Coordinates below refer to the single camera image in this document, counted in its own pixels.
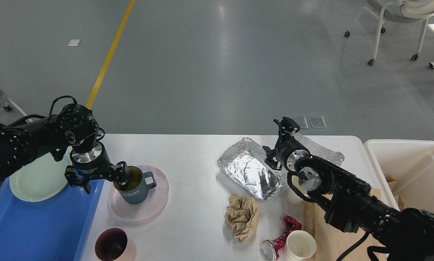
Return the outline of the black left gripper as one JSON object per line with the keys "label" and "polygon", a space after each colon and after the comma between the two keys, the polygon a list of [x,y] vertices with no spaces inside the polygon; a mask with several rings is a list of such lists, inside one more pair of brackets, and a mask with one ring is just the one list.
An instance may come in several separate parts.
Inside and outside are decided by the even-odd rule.
{"label": "black left gripper", "polygon": [[107,179],[118,184],[118,190],[126,190],[130,181],[130,170],[125,161],[112,165],[105,146],[96,142],[95,146],[86,153],[70,153],[72,166],[67,166],[64,176],[71,187],[83,188],[87,194],[91,193],[90,181],[93,179]]}

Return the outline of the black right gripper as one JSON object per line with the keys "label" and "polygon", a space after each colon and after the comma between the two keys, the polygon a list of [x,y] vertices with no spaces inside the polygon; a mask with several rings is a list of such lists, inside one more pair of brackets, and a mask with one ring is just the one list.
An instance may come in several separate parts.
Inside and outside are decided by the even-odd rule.
{"label": "black right gripper", "polygon": [[282,166],[289,171],[295,171],[295,164],[301,158],[309,158],[308,149],[293,137],[293,133],[300,130],[300,126],[291,117],[282,117],[281,120],[274,119],[273,122],[278,125],[278,139],[275,149],[263,146],[266,152],[264,162],[272,170],[281,170]]}

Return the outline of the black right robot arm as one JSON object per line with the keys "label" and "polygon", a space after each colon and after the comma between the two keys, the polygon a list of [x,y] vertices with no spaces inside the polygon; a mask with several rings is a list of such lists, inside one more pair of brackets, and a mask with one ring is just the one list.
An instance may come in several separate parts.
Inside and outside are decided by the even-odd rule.
{"label": "black right robot arm", "polygon": [[364,236],[339,256],[341,261],[369,235],[381,246],[369,246],[367,254],[387,254],[388,261],[434,261],[434,213],[405,208],[396,210],[371,195],[371,185],[356,175],[313,155],[294,134],[300,126],[290,117],[274,119],[279,138],[274,149],[264,146],[265,163],[273,170],[288,171],[288,186],[302,200],[325,211],[327,224],[344,233]]}

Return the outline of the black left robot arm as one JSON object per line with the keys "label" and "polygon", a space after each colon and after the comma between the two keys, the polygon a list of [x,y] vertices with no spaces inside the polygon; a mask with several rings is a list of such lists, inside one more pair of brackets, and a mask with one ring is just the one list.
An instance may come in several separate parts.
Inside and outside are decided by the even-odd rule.
{"label": "black left robot arm", "polygon": [[91,109],[76,100],[59,114],[28,115],[10,125],[0,124],[0,181],[50,154],[61,161],[71,147],[71,164],[64,176],[71,187],[91,192],[89,181],[108,180],[124,189],[131,180],[126,162],[112,164],[101,143],[98,122]]}

